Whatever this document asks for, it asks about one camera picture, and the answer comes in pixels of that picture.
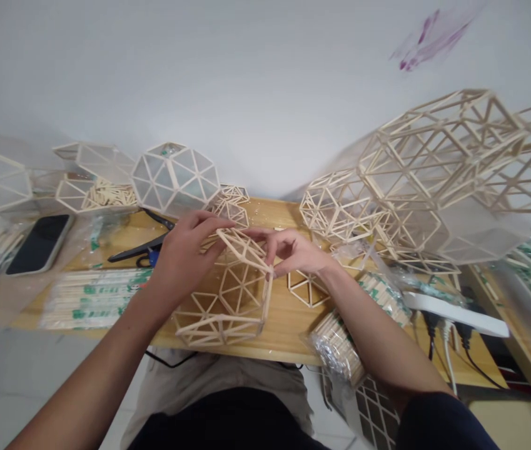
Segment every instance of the tiled floor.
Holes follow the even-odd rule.
[[[96,341],[41,331],[6,329],[0,332],[0,449],[21,430]],[[115,416],[101,449],[118,449],[119,440],[136,407],[148,358],[144,357]],[[303,368],[316,438],[332,450],[368,449],[344,420],[325,406],[318,375]]]

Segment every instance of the white power strip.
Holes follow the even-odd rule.
[[[478,333],[497,336],[498,338],[509,337],[509,328],[507,327],[507,324],[499,319],[487,316],[486,314],[470,311],[469,309],[451,305],[444,300],[414,292],[403,293],[403,300],[405,305],[410,309],[438,314],[453,322],[469,325],[476,329]]]

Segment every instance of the bundle of wooden sticks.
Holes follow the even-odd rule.
[[[103,206],[133,206],[136,195],[130,184],[111,184],[103,178],[97,178],[90,188],[82,209],[94,209]]]

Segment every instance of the wooden table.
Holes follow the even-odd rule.
[[[309,234],[308,230],[303,226],[303,220],[298,210],[298,203],[253,198],[243,206],[248,212],[252,226],[298,228],[306,235]],[[116,244],[103,248],[103,254],[106,257],[133,248],[159,236],[163,232],[163,227],[152,221],[145,213],[139,212],[131,216],[128,225],[118,231],[114,238],[112,238],[112,242],[116,242]],[[134,267],[134,263],[135,259],[120,261],[115,264],[107,262],[103,268],[130,268]],[[84,251],[71,261],[65,270],[71,271],[87,268],[88,251]],[[35,298],[13,321],[11,326],[23,329],[38,328],[38,322],[42,315],[48,292],[49,287]],[[233,346],[209,347],[208,351],[246,358],[251,357],[286,363],[320,365],[320,360],[310,351],[309,347],[304,343],[304,340],[309,331],[319,323],[330,309],[331,304],[324,304],[320,307],[309,309],[289,292],[285,277],[277,279],[273,282],[269,316],[263,333],[258,338],[250,341],[241,342]],[[407,326],[405,331],[427,352],[429,338],[421,317],[417,320],[415,327]],[[106,330],[69,331],[68,333],[100,339],[105,335]],[[153,345],[167,348],[184,348],[183,343],[174,333],[174,324],[171,321],[166,323],[155,336]],[[440,336],[437,336],[435,345],[438,351],[433,360],[434,365],[438,368],[442,376],[448,380]],[[450,352],[453,371],[458,383],[492,387],[482,375],[471,367],[467,359],[465,359],[463,349],[459,352],[451,349]],[[482,370],[499,384],[506,386],[488,349],[476,333],[471,340],[470,352]]]

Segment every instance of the black cable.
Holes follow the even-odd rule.
[[[473,359],[472,359],[472,357],[471,357],[471,355],[470,355],[470,350],[469,350],[469,348],[466,348],[465,346],[464,346],[463,348],[465,348],[465,354],[467,355],[467,359],[470,360],[470,363],[472,363],[472,365],[476,368],[476,370],[477,370],[478,372],[480,372],[480,374],[481,374],[484,378],[486,378],[486,379],[487,379],[488,381],[490,381],[492,384],[494,384],[495,386],[497,386],[499,389],[502,389],[502,390],[504,390],[504,391],[508,391],[508,388],[505,388],[505,387],[501,386],[499,383],[497,383],[496,381],[494,381],[491,377],[489,377],[488,375],[486,375],[486,374],[484,373],[484,371],[478,367],[478,364],[476,364],[476,363],[473,361]]]
[[[296,364],[290,364],[290,365],[286,365],[285,363],[282,363],[282,362],[279,362],[278,361],[278,364],[280,366],[282,366],[283,368],[285,369],[288,369],[288,370],[300,370],[303,368],[303,364],[301,364],[300,366],[296,366]]]
[[[432,360],[434,358],[434,338],[436,337],[436,327],[440,321],[440,316],[434,314],[433,312],[422,311],[423,320],[426,322],[426,327],[428,328],[428,336],[430,336],[430,347],[428,349],[428,359]]]
[[[434,338],[430,336],[430,347],[428,348],[428,359],[434,358]]]
[[[161,359],[160,357],[155,355],[154,353],[149,352],[148,350],[145,350],[144,354],[149,356],[149,357],[151,357],[151,358],[153,358],[155,361],[158,361],[159,363],[163,364],[164,366],[169,367],[170,369],[175,369],[176,367],[180,367],[187,360],[189,360],[191,358],[194,358],[198,354],[198,352],[194,352],[194,353],[189,354],[188,356],[186,356],[184,359],[182,359],[180,362],[177,362],[176,364],[170,364],[167,361],[165,361],[164,359]]]

